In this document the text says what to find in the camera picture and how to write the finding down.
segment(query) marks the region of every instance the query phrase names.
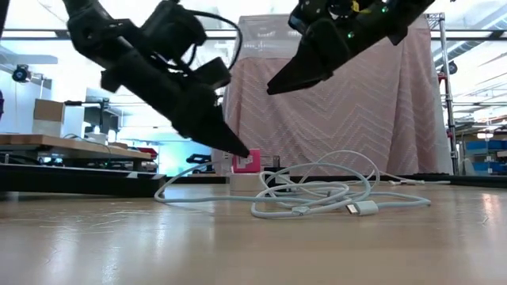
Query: white charging cable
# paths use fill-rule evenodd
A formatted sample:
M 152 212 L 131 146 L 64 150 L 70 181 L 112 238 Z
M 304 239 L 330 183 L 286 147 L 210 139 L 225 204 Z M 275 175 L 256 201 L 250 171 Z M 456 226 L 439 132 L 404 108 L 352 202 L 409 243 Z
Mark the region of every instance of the white charging cable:
M 328 158 L 331 155 L 339 153 L 349 153 L 359 155 L 366 159 L 373 167 L 373 173 L 369 177 L 365 177 L 357 171 L 344 167 L 342 165 L 325 163 L 323 159 Z M 197 166 L 194 166 L 186 171 L 176 175 L 167 181 L 154 195 L 156 201 L 160 203 L 202 203 L 202 202 L 215 202 L 215 201 L 242 201 L 251 202 L 252 207 L 250 211 L 253 216 L 262 219 L 274 219 L 274 218 L 290 218 L 296 216 L 321 214 L 332 212 L 341 209 L 347 209 L 350 214 L 353 215 L 372 215 L 376 214 L 379 209 L 386 207 L 416 207 L 416 206 L 428 206 L 431 201 L 418 196 L 410 196 L 406 194 L 394 193 L 394 192 L 372 192 L 372 189 L 380 183 L 380 171 L 373 163 L 372 160 L 364 156 L 363 154 L 357 153 L 351 150 L 339 150 L 334 151 L 330 154 L 325 155 L 317 162 L 306 163 L 302 165 L 294 165 L 282 169 L 276 173 L 273 172 L 261 172 L 259 173 L 259 179 L 265 190 L 259 192 L 255 197 L 245 196 L 213 196 L 206 198 L 197 199 L 167 199 L 162 197 L 162 193 L 166 190 L 166 187 L 172 184 L 175 180 L 183 177 L 186 173 L 190 173 L 195 169 L 202 167 L 223 163 L 224 161 L 207 162 Z M 347 182 L 305 182 L 310 175 L 310 171 L 299 181 L 294 183 L 289 179 L 281 176 L 284 173 L 290 172 L 294 169 L 311 168 L 310 171 L 315 167 L 328 167 L 333 169 L 339 169 L 347 173 L 351 173 L 357 177 L 359 181 Z M 373 184 L 368 181 L 369 178 L 375 176 Z M 272 179 L 279 178 L 285 181 L 286 184 L 279 185 L 276 187 L 269 187 L 269 183 Z M 363 185 L 362 192 L 351 192 L 350 184 L 360 183 Z M 279 190 L 289 190 L 289 192 L 278 192 Z M 297 198 L 294 196 L 307 195 L 317 197 L 316 199 L 310 198 Z M 373 196 L 391 196 L 397 199 L 409 200 L 409 201 L 396 201 L 396 202 L 382 202 L 376 203 L 370 200 Z M 276 203 L 279 207 L 288 209 L 290 211 L 278 211 L 278 212 L 265 212 L 257 209 L 257 203 Z

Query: wooden table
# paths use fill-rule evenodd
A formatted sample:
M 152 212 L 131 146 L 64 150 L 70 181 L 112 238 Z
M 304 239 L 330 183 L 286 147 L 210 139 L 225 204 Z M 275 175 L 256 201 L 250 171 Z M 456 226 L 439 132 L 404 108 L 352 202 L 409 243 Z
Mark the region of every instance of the wooden table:
M 48 135 L 0 135 L 0 151 L 22 151 L 35 156 L 59 157 L 66 161 L 126 160 L 134 163 L 134 170 L 140 170 L 141 162 L 151 160 L 150 154 L 135 150 Z
M 507 192 L 395 191 L 433 205 L 261 220 L 249 203 L 10 196 L 0 202 L 0 277 L 2 285 L 507 284 Z M 225 185 L 166 191 L 227 194 Z

